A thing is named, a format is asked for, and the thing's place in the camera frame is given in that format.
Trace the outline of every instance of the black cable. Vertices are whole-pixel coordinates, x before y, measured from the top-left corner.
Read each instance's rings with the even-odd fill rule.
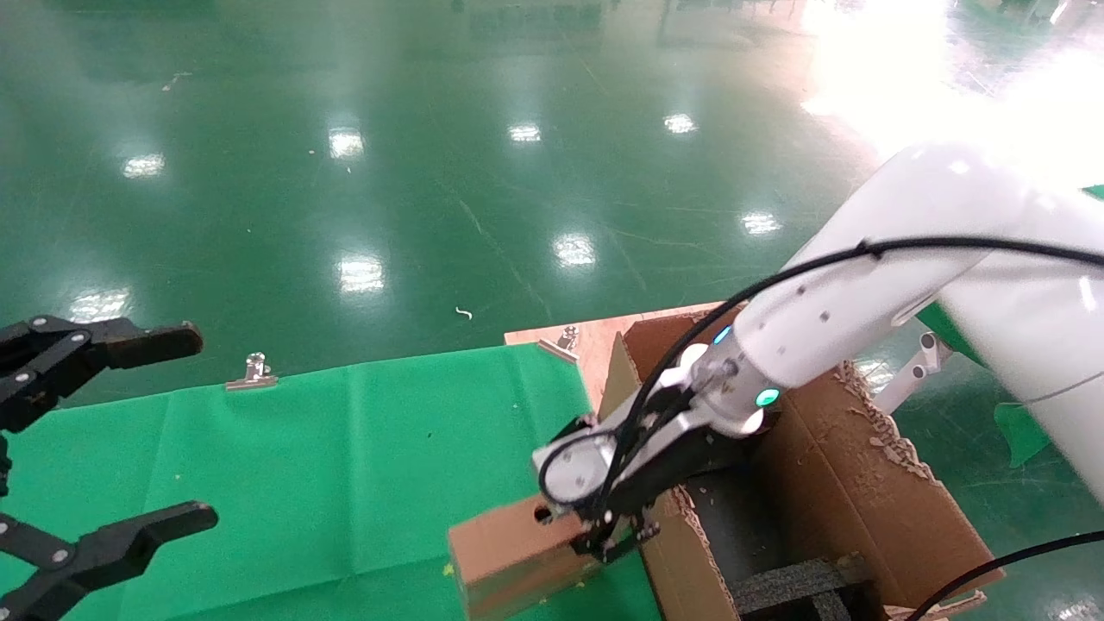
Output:
[[[747,288],[741,291],[734,296],[730,297],[723,302],[720,306],[711,310],[705,317],[693,325],[684,335],[682,335],[678,341],[672,345],[667,352],[660,359],[659,364],[651,370],[647,379],[640,385],[640,389],[633,400],[633,404],[629,408],[628,414],[625,421],[616,430],[617,431],[617,443],[614,448],[613,460],[611,461],[609,472],[606,474],[606,478],[602,484],[602,488],[597,495],[597,503],[595,507],[601,514],[605,509],[606,502],[609,499],[609,492],[613,488],[613,483],[620,476],[624,471],[625,465],[625,454],[628,450],[628,440],[633,431],[639,425],[640,419],[643,417],[644,402],[647,400],[652,387],[659,380],[660,373],[664,372],[671,364],[675,361],[681,351],[701,333],[703,333],[709,326],[721,318],[725,313],[735,308],[735,306],[755,295],[758,295],[764,290],[772,287],[782,282],[788,281],[795,276],[799,276],[807,272],[814,270],[819,270],[821,267],[827,267],[829,265],[835,265],[836,263],[841,263],[843,261],[850,261],[852,259],[858,259],[861,256],[871,255],[875,260],[881,259],[882,254],[885,252],[898,251],[898,250],[934,250],[934,249],[963,249],[963,250],[1001,250],[1008,252],[1019,252],[1026,254],[1036,254],[1041,256],[1050,256],[1053,259],[1061,259],[1064,261],[1072,261],[1079,263],[1086,263],[1097,267],[1104,267],[1104,255],[1086,252],[1078,249],[1069,248],[1058,248],[1043,243],[1018,241],[1018,240],[1005,240],[998,238],[981,238],[981,236],[927,236],[927,238],[904,238],[896,240],[885,240],[880,242],[860,242],[856,248],[841,250],[820,256],[818,259],[813,259],[805,263],[787,267],[777,274],[767,276],[762,281],[749,286]],[[541,486],[541,491],[544,491],[543,474],[546,467],[541,469],[541,474],[538,481]]]
[[[586,441],[586,440],[596,440],[598,438],[604,438],[604,436],[609,436],[609,435],[615,435],[616,433],[617,433],[617,430],[615,430],[615,429],[606,429],[606,430],[602,430],[602,431],[595,431],[594,433],[587,433],[586,435],[580,435],[578,438],[572,438],[571,440],[564,442],[563,444],[560,444],[555,449],[552,449],[552,452],[549,453],[548,459],[545,459],[544,463],[541,464],[540,472],[537,473],[537,485],[540,486],[541,494],[544,494],[545,498],[548,498],[549,501],[551,501],[551,502],[553,502],[553,503],[555,503],[558,505],[561,505],[561,506],[565,506],[566,507],[566,506],[572,506],[572,505],[576,504],[578,501],[564,501],[563,498],[556,498],[555,496],[552,495],[551,492],[549,492],[549,487],[544,483],[544,477],[548,476],[549,466],[552,465],[552,462],[555,461],[555,459],[559,457],[561,453],[563,453],[564,451],[566,451],[567,449],[570,449],[571,446],[574,446],[575,444],[578,444],[580,442],[583,442],[583,441]]]
[[[1053,541],[1048,541],[1045,544],[1039,544],[1038,546],[1031,546],[1030,548],[1025,548],[1018,552],[1012,552],[1010,555],[1005,555],[1000,558],[995,558],[985,565],[979,565],[974,569],[970,569],[966,573],[955,578],[944,586],[942,589],[935,592],[932,597],[927,598],[924,603],[920,604],[920,608],[913,611],[905,621],[920,621],[924,614],[932,609],[933,606],[940,603],[946,599],[951,593],[960,589],[962,587],[968,585],[972,580],[980,578],[986,573],[1000,569],[1006,565],[1011,565],[1016,561],[1023,560],[1026,558],[1031,558],[1033,556],[1044,555],[1047,552],[1052,552],[1063,548],[1072,548],[1073,546],[1081,546],[1084,544],[1093,544],[1095,541],[1104,540],[1104,530],[1096,530],[1095,533],[1085,533],[1084,535],[1074,535],[1072,537],[1064,537],[1062,539],[1055,539]]]

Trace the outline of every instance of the brown cardboard box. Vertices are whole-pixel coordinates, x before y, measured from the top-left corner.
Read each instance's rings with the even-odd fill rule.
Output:
[[[571,548],[584,531],[577,516],[548,525],[534,519],[546,506],[538,494],[449,529],[454,575],[471,621],[507,619],[598,568],[593,557]]]
[[[599,417],[626,399],[699,317],[638,322],[617,338]],[[699,340],[712,337],[707,333]],[[873,409],[851,367],[787,392],[782,415],[762,442],[753,474],[771,490],[794,561],[835,560],[858,551],[884,603],[915,608],[944,583],[992,559],[892,419]],[[668,621],[735,620],[709,533],[688,497],[686,490],[676,490],[656,503],[661,531],[643,554],[657,600]],[[960,592],[1002,576],[990,573]]]

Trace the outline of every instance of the metal bracket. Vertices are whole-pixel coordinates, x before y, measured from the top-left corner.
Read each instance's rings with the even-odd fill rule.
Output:
[[[943,362],[954,352],[955,350],[935,333],[922,334],[920,351],[916,351],[893,379],[882,387],[882,391],[874,397],[874,407],[885,415],[893,415],[901,403],[904,403],[904,400],[915,392],[928,376],[943,370]]]
[[[575,326],[567,326],[563,328],[563,334],[560,338],[552,343],[546,338],[542,338],[537,341],[537,345],[541,349],[554,355],[555,357],[575,365],[578,362],[578,355],[575,354],[575,345],[578,344],[578,328]]]
[[[279,378],[273,375],[272,368],[265,365],[265,355],[257,351],[255,354],[250,354],[250,357],[245,359],[245,377],[242,379],[235,379],[234,381],[226,382],[226,390],[250,390],[253,388],[268,388],[269,386],[276,386]]]

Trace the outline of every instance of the green cloth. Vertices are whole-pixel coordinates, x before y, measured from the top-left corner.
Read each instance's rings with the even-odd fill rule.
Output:
[[[71,539],[189,499],[219,512],[66,621],[460,620],[448,527],[534,494],[530,452],[588,409],[576,367],[535,345],[179,390],[13,436],[0,506]],[[0,592],[29,575],[0,556]],[[633,555],[518,619],[659,614]]]
[[[1011,450],[1009,466],[1020,467],[1050,444],[1050,436],[1020,403],[998,403],[992,412],[997,428]]]

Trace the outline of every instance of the epoxy floor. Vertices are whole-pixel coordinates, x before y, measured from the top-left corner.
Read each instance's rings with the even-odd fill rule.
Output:
[[[87,403],[709,302],[915,139],[1104,181],[1102,49],[1094,0],[10,0],[0,323],[204,331]],[[1053,449],[1008,467],[1005,398],[956,358],[899,421],[996,554],[1100,528]],[[1012,567],[964,619],[1102,618],[1100,554]]]

